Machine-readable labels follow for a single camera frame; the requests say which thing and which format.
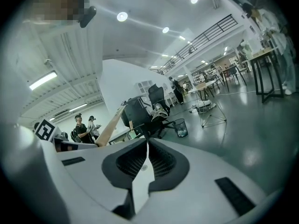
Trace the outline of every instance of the mesh trash can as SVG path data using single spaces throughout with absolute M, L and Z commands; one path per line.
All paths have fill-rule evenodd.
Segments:
M 183 138 L 188 135 L 188 130 L 184 119 L 177 119 L 172 123 L 178 137 Z

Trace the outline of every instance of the white ceiling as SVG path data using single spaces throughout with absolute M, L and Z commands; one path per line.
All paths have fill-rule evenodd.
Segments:
M 77 23 L 54 26 L 27 22 L 22 24 L 18 45 L 8 46 L 13 50 L 9 59 L 28 86 L 52 70 L 58 75 L 33 90 L 20 114 L 22 125 L 33 126 L 40 118 L 101 102 L 96 77 L 102 59 L 152 66 L 167 47 L 176 42 L 180 45 L 178 36 L 213 8 L 212 0 L 197 4 L 190 0 L 90 0 L 90 4 L 96 6 L 97 14 L 86 28 Z M 117 21 L 119 12 L 128 13 L 125 22 Z M 163 34 L 166 26 L 170 31 Z M 52 62 L 45 65 L 48 58 Z

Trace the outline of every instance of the person wearing cap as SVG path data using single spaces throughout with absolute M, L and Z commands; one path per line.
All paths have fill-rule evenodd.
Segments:
M 94 125 L 93 123 L 94 120 L 96 119 L 94 118 L 93 115 L 89 117 L 87 128 L 91 130 L 92 136 L 95 138 L 95 140 L 97 140 L 97 138 L 100 135 L 98 129 L 101 127 L 101 125 Z
M 82 140 L 83 143 L 85 144 L 93 144 L 93 139 L 91 137 L 90 129 L 87 129 L 85 124 L 82 124 L 82 117 L 81 114 L 77 114 L 75 116 L 75 121 L 77 122 L 76 124 L 76 133 L 78 137 Z
M 295 67 L 290 45 L 279 27 L 280 24 L 277 17 L 265 9 L 256 9 L 249 3 L 244 3 L 242 9 L 248 18 L 252 17 L 255 19 L 261 29 L 261 35 L 269 37 L 273 46 L 278 48 L 277 59 L 282 71 L 282 80 L 284 81 L 282 88 L 285 90 L 286 95 L 291 95 L 296 91 Z

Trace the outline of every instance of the office chair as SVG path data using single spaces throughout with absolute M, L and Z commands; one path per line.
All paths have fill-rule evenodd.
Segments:
M 130 127 L 129 122 L 133 123 L 133 130 L 136 133 L 135 138 L 139 138 L 144 135 L 145 138 L 149 138 L 158 131 L 158 138 L 161 139 L 161 132 L 165 128 L 174 129 L 174 127 L 169 126 L 172 122 L 163 123 L 165 118 L 158 117 L 152 121 L 152 116 L 149 112 L 149 106 L 152 110 L 152 105 L 146 103 L 146 98 L 142 96 L 137 96 L 129 99 L 127 102 L 124 102 L 124 105 L 127 105 L 121 114 L 121 119 L 126 127 Z
M 234 79 L 234 82 L 235 82 L 235 78 L 234 77 L 236 77 L 237 81 L 239 82 L 239 79 L 237 77 L 237 69 L 236 68 L 229 69 L 228 70 L 228 75 L 231 76 Z
M 164 99 L 164 89 L 163 87 L 157 87 L 156 84 L 149 88 L 149 100 L 152 104 L 152 108 L 155 109 L 155 104 L 159 103 L 163 109 L 170 114 L 170 107 L 165 102 Z

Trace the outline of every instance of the chair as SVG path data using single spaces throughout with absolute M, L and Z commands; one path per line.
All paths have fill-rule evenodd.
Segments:
M 228 70 L 228 75 L 232 76 L 232 78 L 234 79 L 234 81 L 235 81 L 234 77 L 236 77 L 237 81 L 239 82 L 239 79 L 238 79 L 238 76 L 237 76 L 237 69 L 236 68 L 229 69 Z
M 159 103 L 169 114 L 170 108 L 166 105 L 164 100 L 164 91 L 162 87 L 150 87 L 149 97 L 152 103 L 152 107 Z M 130 127 L 129 122 L 133 122 L 133 128 L 136 133 L 136 138 L 144 135 L 145 138 L 149 138 L 156 132 L 158 132 L 158 138 L 161 139 L 161 132 L 165 128 L 174 129 L 174 127 L 169 126 L 173 121 L 163 123 L 165 118 L 159 117 L 158 119 L 152 121 L 152 116 L 146 109 L 147 104 L 141 101 L 141 96 L 137 96 L 129 99 L 125 104 L 127 105 L 124 112 L 121 115 L 121 119 L 126 127 Z
M 155 109 L 155 104 L 159 103 L 163 107 L 163 109 L 165 109 L 167 114 L 170 114 L 170 107 L 168 107 L 164 99 L 163 87 L 157 87 L 156 84 L 151 86 L 149 88 L 149 100 L 152 104 L 153 109 Z

